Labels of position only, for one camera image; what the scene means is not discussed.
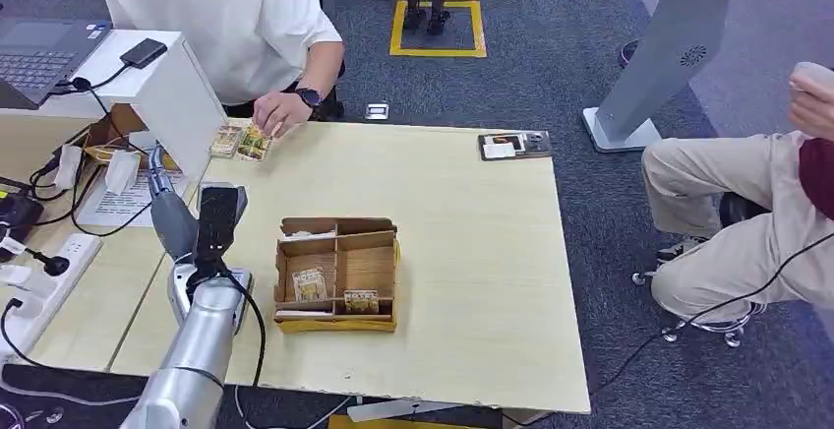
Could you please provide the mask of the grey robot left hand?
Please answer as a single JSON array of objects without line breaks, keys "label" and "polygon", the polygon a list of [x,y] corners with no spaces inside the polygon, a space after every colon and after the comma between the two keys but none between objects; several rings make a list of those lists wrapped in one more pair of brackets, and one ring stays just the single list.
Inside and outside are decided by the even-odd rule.
[{"label": "grey robot left hand", "polygon": [[157,143],[149,155],[150,215],[165,252],[176,265],[216,262],[234,242],[234,230],[247,205],[243,186],[209,182],[199,189],[199,215],[193,216],[176,193]]}]

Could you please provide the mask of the person's left hand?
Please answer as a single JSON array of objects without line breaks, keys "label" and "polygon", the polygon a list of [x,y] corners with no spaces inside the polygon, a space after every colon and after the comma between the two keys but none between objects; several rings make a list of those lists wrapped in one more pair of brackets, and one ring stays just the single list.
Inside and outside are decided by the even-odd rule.
[{"label": "person's left hand", "polygon": [[269,92],[254,102],[253,124],[273,139],[309,120],[313,109],[297,93]]}]

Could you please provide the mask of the seated person's hand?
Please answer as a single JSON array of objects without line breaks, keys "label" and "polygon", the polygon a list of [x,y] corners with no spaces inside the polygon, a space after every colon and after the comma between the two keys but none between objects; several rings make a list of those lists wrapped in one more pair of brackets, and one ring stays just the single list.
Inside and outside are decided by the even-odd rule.
[{"label": "seated person's hand", "polygon": [[804,134],[832,142],[833,70],[799,62],[789,78],[789,89],[789,119]]}]

